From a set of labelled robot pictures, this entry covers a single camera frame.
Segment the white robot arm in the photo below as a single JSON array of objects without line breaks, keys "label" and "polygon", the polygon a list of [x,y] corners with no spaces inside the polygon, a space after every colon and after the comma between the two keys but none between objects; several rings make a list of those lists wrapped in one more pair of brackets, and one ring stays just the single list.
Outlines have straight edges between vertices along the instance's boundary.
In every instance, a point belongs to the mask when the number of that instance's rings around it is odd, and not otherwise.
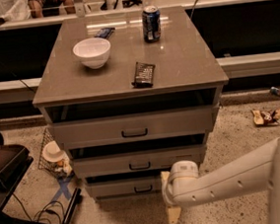
[{"label": "white robot arm", "polygon": [[268,224],[280,224],[280,137],[201,177],[195,162],[175,162],[161,173],[170,224],[183,208],[267,190]]}]

